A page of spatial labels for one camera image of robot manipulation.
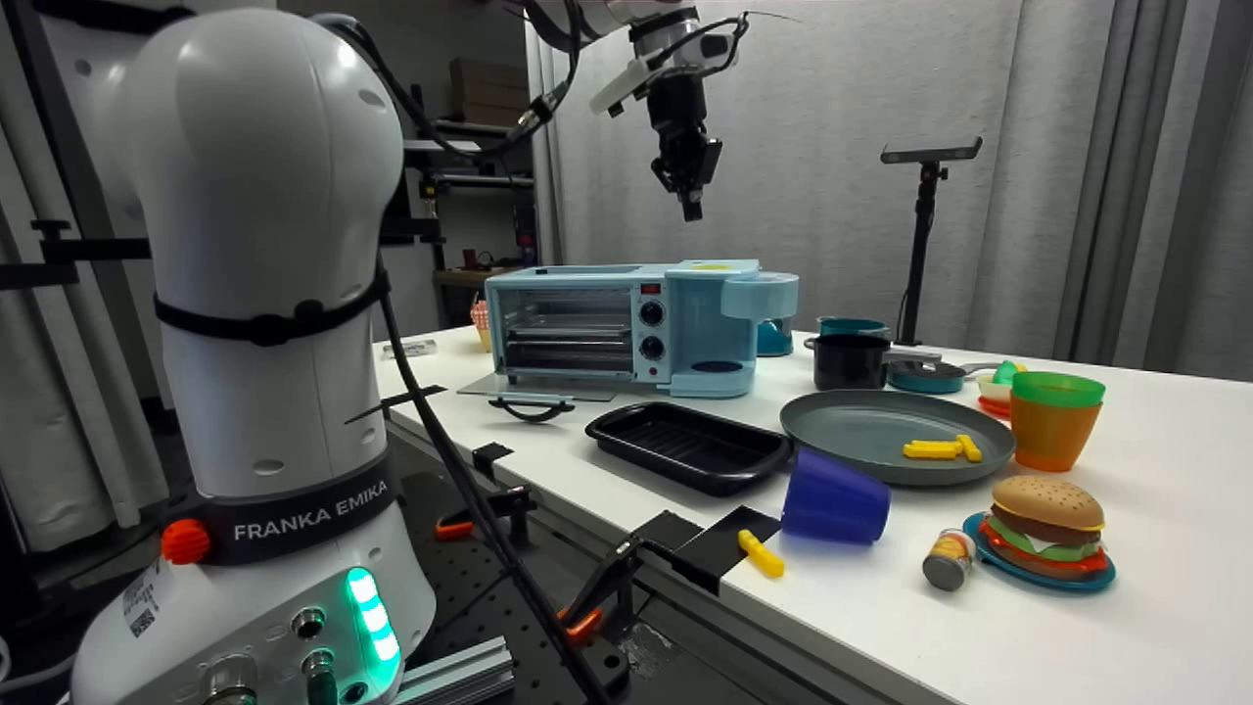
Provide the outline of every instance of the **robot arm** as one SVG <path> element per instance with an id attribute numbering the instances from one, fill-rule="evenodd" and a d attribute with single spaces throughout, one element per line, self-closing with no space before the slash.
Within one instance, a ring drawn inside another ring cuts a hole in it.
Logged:
<path id="1" fill-rule="evenodd" d="M 657 130 L 656 174 L 679 195 L 686 220 L 703 220 L 703 193 L 720 155 L 720 142 L 705 133 L 703 82 L 737 58 L 750 20 L 698 28 L 691 0 L 524 0 L 524 6 L 537 36 L 566 50 L 631 28 L 636 58 L 591 108 L 625 113 L 626 97 L 647 97 Z"/>

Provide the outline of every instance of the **green plate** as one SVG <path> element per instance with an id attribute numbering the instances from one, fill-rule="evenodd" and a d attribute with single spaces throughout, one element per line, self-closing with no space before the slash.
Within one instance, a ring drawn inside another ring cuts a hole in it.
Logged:
<path id="1" fill-rule="evenodd" d="M 1013 433 L 946 399 L 897 394 L 897 391 L 822 391 L 782 408 L 782 429 L 802 445 L 833 452 L 887 484 L 948 489 L 972 484 L 1010 467 Z M 985 450 L 981 460 L 912 460 L 903 452 L 912 437 L 972 433 Z"/>

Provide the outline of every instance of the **table surface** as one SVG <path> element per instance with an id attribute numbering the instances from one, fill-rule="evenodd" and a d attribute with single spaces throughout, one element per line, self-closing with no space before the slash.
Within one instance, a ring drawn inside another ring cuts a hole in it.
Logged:
<path id="1" fill-rule="evenodd" d="M 786 476 L 741 497 L 705 497 L 605 452 L 585 426 L 625 401 L 581 401 L 531 426 L 459 386 L 490 375 L 476 330 L 434 334 L 434 353 L 410 357 L 440 417 L 463 450 L 502 441 L 497 460 L 585 522 L 615 532 L 674 510 L 698 526 L 737 503 L 782 512 Z M 956 362 L 998 360 L 946 353 Z M 829 665 L 875 660 L 882 690 L 930 686 L 956 700 L 1248 700 L 1253 695 L 1253 383 L 1024 360 L 1087 373 L 1109 383 L 1094 441 L 1071 473 L 1101 497 L 1104 545 L 1120 578 L 1104 595 L 1054 595 L 977 569 L 964 591 L 934 591 L 922 558 L 942 529 L 987 510 L 993 489 L 895 489 L 887 535 L 875 546 L 777 535 L 782 578 L 741 562 L 720 599 Z M 400 391 L 396 362 L 377 347 L 380 394 Z M 780 429 L 780 408 L 811 394 L 811 353 L 758 362 L 743 399 L 679 399 L 726 417 Z"/>

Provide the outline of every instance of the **toy burger bun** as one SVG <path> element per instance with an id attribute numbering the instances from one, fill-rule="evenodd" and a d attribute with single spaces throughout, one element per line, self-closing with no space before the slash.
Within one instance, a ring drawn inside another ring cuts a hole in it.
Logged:
<path id="1" fill-rule="evenodd" d="M 1101 501 L 1081 484 L 1047 473 L 998 481 L 993 489 L 993 512 L 981 522 L 993 553 L 1049 578 L 1109 570 L 1101 529 Z"/>

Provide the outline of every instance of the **franka emika robot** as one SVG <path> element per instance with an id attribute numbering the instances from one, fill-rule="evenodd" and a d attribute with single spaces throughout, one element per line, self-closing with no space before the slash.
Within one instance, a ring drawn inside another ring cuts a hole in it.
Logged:
<path id="1" fill-rule="evenodd" d="M 636 58 L 596 106 L 647 97 L 656 170 L 698 220 L 720 148 L 703 76 L 750 23 L 718 36 L 691 0 L 524 11 L 571 58 L 631 28 Z M 344 15 L 234 6 L 152 36 L 118 91 L 196 497 L 164 526 L 164 558 L 89 622 L 71 700 L 404 700 L 434 591 L 386 473 L 386 417 L 366 415 L 380 401 L 367 306 L 390 314 L 380 210 L 404 166 L 396 82 Z"/>

